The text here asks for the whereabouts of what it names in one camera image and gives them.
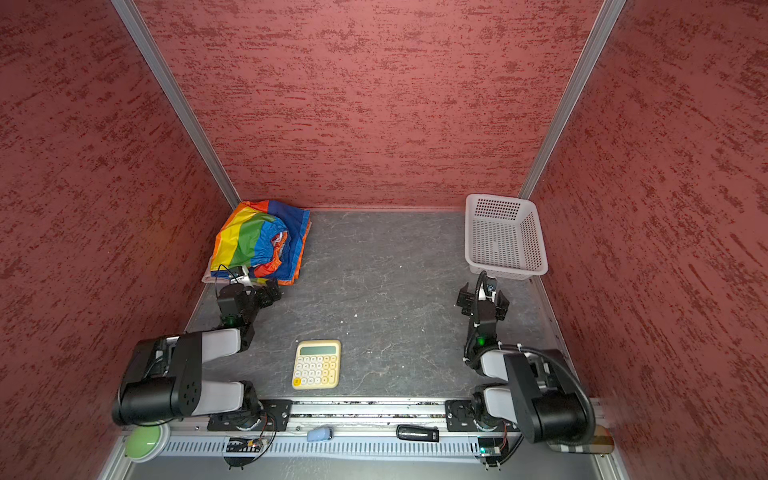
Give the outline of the white plastic basket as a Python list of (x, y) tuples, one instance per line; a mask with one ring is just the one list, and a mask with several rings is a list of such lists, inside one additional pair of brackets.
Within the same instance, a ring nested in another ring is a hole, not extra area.
[(465, 260), (470, 271), (527, 280), (549, 270), (535, 204), (497, 195), (471, 194), (465, 202)]

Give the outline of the beige shorts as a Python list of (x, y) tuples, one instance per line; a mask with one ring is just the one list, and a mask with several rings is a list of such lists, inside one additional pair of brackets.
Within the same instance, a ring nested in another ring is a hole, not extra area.
[(212, 272), (210, 270), (206, 270), (204, 272), (204, 275), (202, 277), (202, 282), (205, 284), (215, 284), (217, 281), (216, 272)]

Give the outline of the multicolour striped shorts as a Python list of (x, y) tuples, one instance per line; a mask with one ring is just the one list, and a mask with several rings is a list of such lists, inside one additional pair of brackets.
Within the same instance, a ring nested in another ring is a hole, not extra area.
[(281, 286), (292, 285), (310, 228), (308, 210), (277, 200), (243, 201), (217, 233), (208, 270), (227, 279), (226, 267), (242, 266), (252, 282), (276, 279)]

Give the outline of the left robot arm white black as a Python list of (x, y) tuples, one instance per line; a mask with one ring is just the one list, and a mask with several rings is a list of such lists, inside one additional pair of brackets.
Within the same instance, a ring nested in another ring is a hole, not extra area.
[(112, 407), (118, 426), (150, 427), (208, 417), (209, 427), (250, 431), (274, 418), (249, 381), (203, 378), (203, 365), (246, 351), (258, 312), (281, 299), (278, 282), (232, 283), (217, 292), (220, 324), (207, 331), (143, 340), (134, 347)]

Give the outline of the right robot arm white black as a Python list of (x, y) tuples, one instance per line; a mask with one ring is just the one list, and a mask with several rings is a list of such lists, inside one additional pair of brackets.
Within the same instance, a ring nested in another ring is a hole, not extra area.
[(474, 421), (485, 428), (510, 423), (531, 443), (574, 448), (591, 443), (595, 410), (561, 352), (498, 339), (497, 326), (510, 302), (495, 281), (483, 277), (475, 286), (464, 285), (456, 305), (468, 317), (463, 362), (493, 381), (472, 394)]

